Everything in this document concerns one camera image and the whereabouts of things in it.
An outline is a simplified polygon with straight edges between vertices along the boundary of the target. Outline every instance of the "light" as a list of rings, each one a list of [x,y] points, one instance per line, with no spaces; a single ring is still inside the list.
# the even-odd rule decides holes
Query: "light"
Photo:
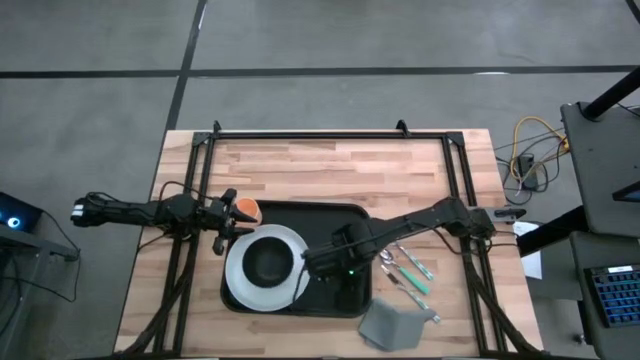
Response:
[[[18,219],[18,218],[9,218],[9,220],[7,221],[7,225],[9,225],[10,228],[15,229],[18,226],[20,226],[20,219]]]

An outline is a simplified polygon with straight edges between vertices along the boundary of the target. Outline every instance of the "gray napkin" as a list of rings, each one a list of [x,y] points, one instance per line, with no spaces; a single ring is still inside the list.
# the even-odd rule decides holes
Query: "gray napkin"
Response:
[[[367,345],[382,351],[413,349],[420,342],[424,323],[434,316],[431,309],[399,311],[382,299],[373,299],[358,332]]]

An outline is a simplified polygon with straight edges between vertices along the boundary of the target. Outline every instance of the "orange object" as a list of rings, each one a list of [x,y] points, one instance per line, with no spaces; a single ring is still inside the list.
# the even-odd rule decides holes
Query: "orange object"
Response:
[[[262,212],[260,211],[260,207],[258,206],[257,201],[251,198],[241,198],[236,200],[235,205],[238,208],[238,210],[258,220],[258,222],[256,223],[238,222],[236,226],[245,227],[245,228],[256,227],[260,225],[260,223],[262,223]]]

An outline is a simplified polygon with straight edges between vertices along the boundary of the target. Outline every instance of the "keyboard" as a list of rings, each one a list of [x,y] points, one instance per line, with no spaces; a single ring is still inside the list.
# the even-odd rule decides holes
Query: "keyboard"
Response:
[[[640,325],[640,265],[592,268],[585,274],[606,327]]]

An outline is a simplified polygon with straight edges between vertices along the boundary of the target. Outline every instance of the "yellow cable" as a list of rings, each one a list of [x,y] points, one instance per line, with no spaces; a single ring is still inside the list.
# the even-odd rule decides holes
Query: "yellow cable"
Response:
[[[549,129],[549,132],[553,132],[555,134],[555,136],[558,138],[559,141],[563,141],[563,150],[560,152],[560,156],[565,155],[566,153],[569,152],[569,143],[566,141],[566,136],[560,134],[559,132],[557,132],[554,128],[551,127],[551,125],[549,125],[549,123],[547,123],[546,121],[544,121],[542,118],[539,118],[537,116],[525,116],[522,119],[520,119],[520,121],[518,121],[518,123],[516,124],[516,127],[513,129],[513,151],[511,152],[511,160],[509,161],[509,171],[511,172],[511,176],[514,177],[514,179],[516,180],[520,180],[520,175],[518,174],[518,172],[515,169],[515,164],[516,164],[516,156],[518,153],[518,133],[520,131],[520,125],[522,125],[524,122],[529,121],[529,120],[533,120],[533,121],[537,121],[539,123],[541,123],[542,125],[544,125],[547,129]],[[549,160],[554,160],[556,158],[556,154],[548,156],[547,158],[543,159],[542,161],[540,161],[539,163],[543,163],[543,162],[547,162]]]

